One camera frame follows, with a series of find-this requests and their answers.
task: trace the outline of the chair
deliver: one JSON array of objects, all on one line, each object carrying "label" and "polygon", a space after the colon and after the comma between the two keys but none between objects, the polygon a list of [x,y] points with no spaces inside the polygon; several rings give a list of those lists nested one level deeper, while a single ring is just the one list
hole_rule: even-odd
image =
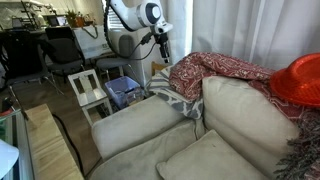
[{"label": "chair", "polygon": [[[124,56],[129,56],[133,50],[133,38],[130,35],[122,35],[119,39],[119,52]],[[133,71],[132,66],[130,65],[130,59],[123,58],[103,58],[99,59],[96,62],[96,66],[99,70],[99,74],[103,74],[105,72],[107,74],[108,81],[110,81],[109,71],[111,68],[119,68],[120,75],[124,76],[123,66],[128,66],[135,79],[138,80],[136,73]]]},{"label": "chair", "polygon": [[50,73],[42,59],[40,43],[41,40],[32,37],[28,31],[6,32],[0,40],[0,62],[5,70],[2,90],[9,86],[24,115],[20,101],[13,90],[14,84],[43,78],[63,94],[54,81],[48,78]]},{"label": "chair", "polygon": [[166,68],[166,65],[158,64],[154,61],[151,62],[151,74],[154,76],[156,74],[156,71],[161,71],[162,69]]},{"label": "chair", "polygon": [[48,64],[49,71],[52,75],[63,76],[64,83],[66,83],[67,75],[79,72],[81,69],[85,70],[83,67],[85,59],[72,39],[48,40],[43,49],[44,58],[48,55],[52,61],[52,64]]},{"label": "chair", "polygon": [[[91,84],[90,80],[92,79],[90,78],[92,77],[94,78],[95,86],[92,86],[94,84]],[[105,107],[108,108],[109,114],[113,114],[108,96],[101,88],[94,69],[69,75],[68,78],[74,92],[77,95],[79,105],[82,108],[82,111],[86,116],[90,126],[92,126],[93,123],[91,121],[88,109],[104,104]]]}]

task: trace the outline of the black cable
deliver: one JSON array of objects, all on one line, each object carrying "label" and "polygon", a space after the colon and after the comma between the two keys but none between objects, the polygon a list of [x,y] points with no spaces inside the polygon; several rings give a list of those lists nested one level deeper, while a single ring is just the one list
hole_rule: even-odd
[{"label": "black cable", "polygon": [[130,54],[129,56],[124,56],[124,55],[118,53],[118,52],[114,49],[114,47],[113,47],[113,45],[112,45],[112,43],[111,43],[111,40],[110,40],[110,38],[109,38],[109,34],[108,34],[108,31],[109,31],[109,27],[108,27],[109,8],[110,8],[110,0],[106,0],[106,8],[105,8],[105,11],[104,11],[104,26],[103,26],[103,27],[104,27],[104,35],[105,35],[106,41],[107,41],[110,49],[111,49],[117,56],[119,56],[119,57],[121,57],[121,58],[124,58],[124,59],[143,60],[143,59],[147,58],[147,57],[150,55],[150,53],[152,52],[153,47],[155,46],[156,43],[153,44],[151,50],[149,51],[149,53],[148,53],[145,57],[143,57],[143,58],[138,58],[138,59],[132,59],[132,58],[130,58],[130,57],[133,55],[133,53],[136,51],[136,49],[137,49],[140,45],[144,44],[145,37],[148,36],[149,33],[148,33],[147,35],[145,35],[145,37],[143,38],[143,41],[140,41],[139,44],[135,46],[135,48],[133,49],[133,51],[131,52],[131,54]]},{"label": "black cable", "polygon": [[76,156],[77,156],[78,161],[79,161],[80,171],[81,171],[82,175],[85,177],[85,174],[84,174],[84,171],[83,171],[83,165],[82,165],[82,161],[81,161],[81,157],[80,157],[80,153],[79,153],[77,147],[74,145],[73,141],[71,140],[70,135],[69,135],[69,133],[67,131],[67,128],[66,128],[65,124],[63,123],[63,121],[60,119],[59,116],[57,116],[57,115],[55,115],[53,113],[52,113],[52,116],[54,118],[56,118],[60,122],[60,124],[62,126],[62,129],[63,129],[64,133],[66,134],[68,141],[70,142],[70,145],[72,146],[72,148],[74,149],[74,151],[76,153]]}]

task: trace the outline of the couch cushion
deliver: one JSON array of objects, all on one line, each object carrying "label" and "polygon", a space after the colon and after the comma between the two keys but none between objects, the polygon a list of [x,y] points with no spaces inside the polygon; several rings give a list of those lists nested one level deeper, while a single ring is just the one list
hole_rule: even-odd
[{"label": "couch cushion", "polygon": [[298,136],[298,128],[243,80],[204,78],[203,97],[206,127],[215,129],[255,167],[272,175],[279,158],[290,150],[287,140]]},{"label": "couch cushion", "polygon": [[165,180],[267,179],[214,130],[167,162],[157,165]]},{"label": "couch cushion", "polygon": [[203,134],[204,127],[201,120],[183,120],[158,137],[117,154],[104,162],[94,171],[90,179],[160,180],[156,164],[166,161]]}]

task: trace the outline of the couch armrest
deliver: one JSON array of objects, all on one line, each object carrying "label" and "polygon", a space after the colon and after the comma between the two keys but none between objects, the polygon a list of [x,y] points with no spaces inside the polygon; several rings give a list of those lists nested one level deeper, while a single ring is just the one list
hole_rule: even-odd
[{"label": "couch armrest", "polygon": [[184,118],[165,101],[152,96],[92,126],[93,140],[104,160],[170,129]]}]

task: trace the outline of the patterned blanket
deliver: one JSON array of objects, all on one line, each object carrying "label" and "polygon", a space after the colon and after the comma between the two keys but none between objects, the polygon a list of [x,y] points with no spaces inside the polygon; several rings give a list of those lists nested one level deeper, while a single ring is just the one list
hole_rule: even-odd
[{"label": "patterned blanket", "polygon": [[187,117],[200,118],[203,78],[220,75],[246,80],[300,128],[299,137],[288,141],[294,151],[279,162],[286,168],[275,172],[277,178],[320,179],[320,110],[289,103],[273,94],[268,81],[274,72],[235,57],[195,52],[154,76],[148,89]]}]

